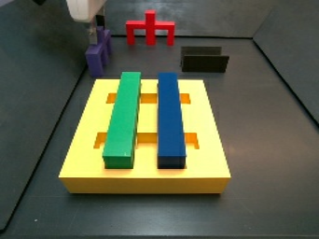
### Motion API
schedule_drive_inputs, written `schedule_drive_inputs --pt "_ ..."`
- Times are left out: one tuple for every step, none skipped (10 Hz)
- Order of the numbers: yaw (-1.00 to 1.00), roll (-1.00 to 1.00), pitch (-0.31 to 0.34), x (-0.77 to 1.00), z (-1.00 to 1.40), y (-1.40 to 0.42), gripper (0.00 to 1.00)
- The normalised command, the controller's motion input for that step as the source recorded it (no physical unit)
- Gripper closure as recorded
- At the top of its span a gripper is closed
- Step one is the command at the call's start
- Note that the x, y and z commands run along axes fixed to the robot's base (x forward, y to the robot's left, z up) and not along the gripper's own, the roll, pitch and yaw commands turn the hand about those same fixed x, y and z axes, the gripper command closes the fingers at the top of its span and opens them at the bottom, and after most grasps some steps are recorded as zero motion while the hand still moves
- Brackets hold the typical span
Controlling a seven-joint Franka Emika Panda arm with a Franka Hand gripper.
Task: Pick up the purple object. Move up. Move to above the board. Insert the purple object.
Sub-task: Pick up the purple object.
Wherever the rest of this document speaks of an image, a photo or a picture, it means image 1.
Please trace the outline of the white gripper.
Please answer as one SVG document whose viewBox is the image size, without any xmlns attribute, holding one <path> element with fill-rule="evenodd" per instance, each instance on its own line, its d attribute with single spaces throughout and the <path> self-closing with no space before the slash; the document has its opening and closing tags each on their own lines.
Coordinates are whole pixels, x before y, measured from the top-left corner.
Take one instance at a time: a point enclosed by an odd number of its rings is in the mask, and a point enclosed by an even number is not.
<svg viewBox="0 0 319 239">
<path fill-rule="evenodd" d="M 95 22 L 91 22 L 97 16 L 97 23 L 105 29 L 105 15 L 102 12 L 107 0 L 66 0 L 71 18 L 79 22 L 90 22 L 87 27 L 90 45 L 98 45 L 98 28 Z"/>
</svg>

